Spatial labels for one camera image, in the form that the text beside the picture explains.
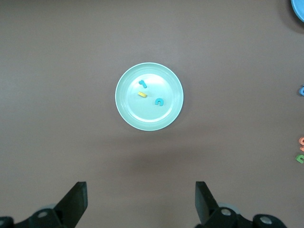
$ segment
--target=blue plate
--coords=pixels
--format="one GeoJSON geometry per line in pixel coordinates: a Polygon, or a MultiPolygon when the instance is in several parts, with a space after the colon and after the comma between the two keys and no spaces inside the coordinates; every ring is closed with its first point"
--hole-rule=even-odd
{"type": "Polygon", "coordinates": [[[141,63],[120,78],[115,102],[122,118],[143,131],[171,124],[181,112],[184,93],[177,76],[157,63],[141,63]]]}
{"type": "Polygon", "coordinates": [[[304,0],[291,0],[295,14],[304,22],[304,0]]]}

